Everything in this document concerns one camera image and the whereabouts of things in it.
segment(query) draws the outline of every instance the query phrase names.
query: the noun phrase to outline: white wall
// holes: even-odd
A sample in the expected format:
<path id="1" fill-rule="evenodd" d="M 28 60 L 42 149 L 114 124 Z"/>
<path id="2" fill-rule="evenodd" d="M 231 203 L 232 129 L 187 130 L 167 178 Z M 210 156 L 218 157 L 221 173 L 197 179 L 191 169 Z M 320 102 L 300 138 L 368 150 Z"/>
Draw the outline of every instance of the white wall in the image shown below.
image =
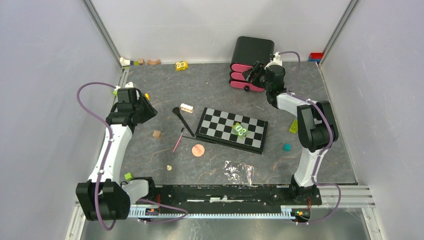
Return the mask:
<path id="1" fill-rule="evenodd" d="M 121 56 L 229 62 L 239 36 L 305 60 L 321 52 L 349 0 L 92 0 Z M 284 58 L 295 60 L 288 54 Z"/>
<path id="2" fill-rule="evenodd" d="M 360 1 L 323 62 L 358 178 L 390 240 L 423 239 L 423 12 L 421 0 Z"/>
<path id="3" fill-rule="evenodd" d="M 0 239 L 64 239 L 104 132 L 76 92 L 120 69 L 79 0 L 1 1 L 0 56 Z M 109 90 L 82 101 L 106 116 Z"/>

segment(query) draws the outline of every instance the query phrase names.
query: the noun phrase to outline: black and white checkered board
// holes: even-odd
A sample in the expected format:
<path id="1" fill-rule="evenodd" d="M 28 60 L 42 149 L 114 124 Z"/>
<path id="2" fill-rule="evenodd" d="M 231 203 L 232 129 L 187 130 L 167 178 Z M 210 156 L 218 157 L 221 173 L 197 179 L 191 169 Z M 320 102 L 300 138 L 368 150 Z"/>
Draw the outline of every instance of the black and white checkered board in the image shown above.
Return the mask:
<path id="1" fill-rule="evenodd" d="M 232 132 L 236 123 L 241 123 L 248 130 L 246 137 L 239 138 Z M 267 121 L 205 107 L 196 130 L 196 138 L 262 154 L 267 128 Z"/>

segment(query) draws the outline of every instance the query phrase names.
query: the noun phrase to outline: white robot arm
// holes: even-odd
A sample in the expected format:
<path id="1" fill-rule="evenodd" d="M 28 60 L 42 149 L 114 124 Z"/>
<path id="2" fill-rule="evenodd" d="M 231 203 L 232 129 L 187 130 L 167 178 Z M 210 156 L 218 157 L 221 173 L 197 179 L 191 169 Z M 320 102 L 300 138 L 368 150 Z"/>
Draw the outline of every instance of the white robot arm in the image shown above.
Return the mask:
<path id="1" fill-rule="evenodd" d="M 289 112 L 298 119 L 298 135 L 303 149 L 299 167 L 293 175 L 290 185 L 294 191 L 293 195 L 299 196 L 313 193 L 316 188 L 312 176 L 314 172 L 317 174 L 321 160 L 328 151 L 327 149 L 321 153 L 320 162 L 316 166 L 320 150 L 329 143 L 329 132 L 324 126 L 321 116 L 310 103 L 287 91 L 284 86 L 285 74 L 286 70 L 283 67 L 280 53 L 276 52 L 267 65 L 257 62 L 252 69 L 244 72 L 243 76 L 254 86 L 265 88 L 267 100 L 273 107 Z M 328 101 L 311 102 L 320 107 L 324 113 L 332 130 L 333 142 L 335 142 L 339 133 L 330 103 Z"/>
<path id="2" fill-rule="evenodd" d="M 117 98 L 117 103 L 106 118 L 113 135 L 110 136 L 107 128 L 94 170 L 87 182 L 78 183 L 76 187 L 78 201 L 86 218 L 91 221 L 98 220 L 94 198 L 96 184 L 100 190 L 96 205 L 103 220 L 126 219 L 130 205 L 149 193 L 148 179 L 136 178 L 123 187 L 118 182 L 124 153 L 135 127 L 153 118 L 158 112 L 132 82 L 117 90 Z M 110 148 L 101 169 L 109 143 Z"/>

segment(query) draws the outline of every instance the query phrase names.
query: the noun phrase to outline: green lego brick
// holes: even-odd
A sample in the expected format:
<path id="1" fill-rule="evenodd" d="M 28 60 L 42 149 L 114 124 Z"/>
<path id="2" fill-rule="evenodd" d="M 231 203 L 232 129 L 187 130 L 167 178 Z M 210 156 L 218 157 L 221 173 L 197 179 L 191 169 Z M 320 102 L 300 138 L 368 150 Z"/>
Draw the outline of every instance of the green lego brick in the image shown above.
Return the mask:
<path id="1" fill-rule="evenodd" d="M 125 174 L 125 180 L 130 181 L 131 179 L 133 179 L 133 175 L 131 174 L 131 172 Z"/>
<path id="2" fill-rule="evenodd" d="M 297 119 L 295 119 L 293 121 L 293 123 L 291 124 L 291 127 L 290 127 L 290 129 L 288 131 L 290 133 L 293 133 L 293 134 L 295 134 L 295 133 L 298 132 L 298 120 Z"/>

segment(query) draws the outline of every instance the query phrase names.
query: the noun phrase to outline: plastic bag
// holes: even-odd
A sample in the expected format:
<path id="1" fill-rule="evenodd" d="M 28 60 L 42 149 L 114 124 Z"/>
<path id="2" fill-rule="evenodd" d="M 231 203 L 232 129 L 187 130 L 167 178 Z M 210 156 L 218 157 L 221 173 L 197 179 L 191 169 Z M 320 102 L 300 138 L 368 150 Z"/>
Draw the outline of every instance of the plastic bag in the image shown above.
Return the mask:
<path id="1" fill-rule="evenodd" d="M 244 162 L 225 161 L 224 175 L 233 184 L 252 185 L 255 168 Z"/>

